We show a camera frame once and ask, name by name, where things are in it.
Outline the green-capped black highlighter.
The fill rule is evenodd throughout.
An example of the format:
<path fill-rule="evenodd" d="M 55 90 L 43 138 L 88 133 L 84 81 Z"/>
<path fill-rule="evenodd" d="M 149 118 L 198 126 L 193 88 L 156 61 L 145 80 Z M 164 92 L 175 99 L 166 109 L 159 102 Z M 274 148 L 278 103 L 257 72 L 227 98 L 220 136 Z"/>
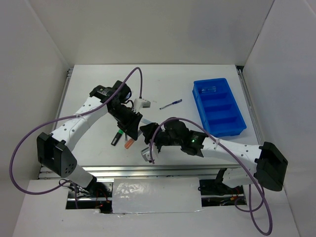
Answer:
<path fill-rule="evenodd" d="M 111 145 L 112 146 L 116 146 L 118 141 L 120 140 L 120 138 L 122 137 L 123 135 L 123 131 L 120 129 L 116 135 L 114 136 L 113 140 L 111 141 Z"/>

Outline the blue grip ballpoint pen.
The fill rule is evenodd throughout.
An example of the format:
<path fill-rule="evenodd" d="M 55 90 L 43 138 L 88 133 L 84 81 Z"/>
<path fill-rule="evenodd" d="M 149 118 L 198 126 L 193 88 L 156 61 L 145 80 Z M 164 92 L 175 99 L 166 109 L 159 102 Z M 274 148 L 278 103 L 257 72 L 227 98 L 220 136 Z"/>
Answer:
<path fill-rule="evenodd" d="M 165 106 L 160 107 L 159 110 L 163 110 L 163 109 L 165 109 L 165 108 L 167 108 L 167 107 L 169 107 L 169 106 L 172 106 L 172 105 L 175 105 L 175 104 L 178 104 L 178 103 L 181 103 L 181 102 L 182 102 L 182 99 L 176 100 L 176 101 L 174 101 L 174 102 L 172 102 L 172 103 L 170 103 L 170 104 L 167 104 L 167 105 L 165 105 Z"/>

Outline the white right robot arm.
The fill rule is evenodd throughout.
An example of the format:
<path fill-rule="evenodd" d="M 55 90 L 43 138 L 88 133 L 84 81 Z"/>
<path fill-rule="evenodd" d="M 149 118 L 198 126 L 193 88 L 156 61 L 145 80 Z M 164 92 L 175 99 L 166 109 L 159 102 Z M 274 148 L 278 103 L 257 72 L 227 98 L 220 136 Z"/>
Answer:
<path fill-rule="evenodd" d="M 149 123 L 141 126 L 144 142 L 149 146 L 144 156 L 154 162 L 164 146 L 178 146 L 190 156 L 218 158 L 240 165 L 222 168 L 216 176 L 216 190 L 222 194 L 248 184 L 260 185 L 270 191 L 283 189 L 288 161 L 275 144 L 247 145 L 216 138 L 207 131 L 190 130 L 185 119 L 170 118 L 163 125 Z"/>

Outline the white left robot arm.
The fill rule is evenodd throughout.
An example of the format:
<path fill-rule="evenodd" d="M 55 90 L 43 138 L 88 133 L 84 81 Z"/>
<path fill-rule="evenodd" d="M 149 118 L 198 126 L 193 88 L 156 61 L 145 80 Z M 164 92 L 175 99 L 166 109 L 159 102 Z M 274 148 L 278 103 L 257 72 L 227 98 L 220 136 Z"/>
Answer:
<path fill-rule="evenodd" d="M 98 189 L 105 189 L 95 176 L 78 164 L 72 151 L 80 138 L 106 113 L 114 117 L 120 130 L 137 140 L 142 118 L 139 111 L 149 107 L 150 102 L 137 98 L 132 107 L 127 107 L 125 102 L 130 96 L 130 88 L 119 80 L 113 87 L 95 87 L 73 119 L 66 121 L 50 134 L 43 132 L 37 137 L 39 162 L 61 178 L 79 185 L 80 192 L 86 197 L 94 196 Z"/>

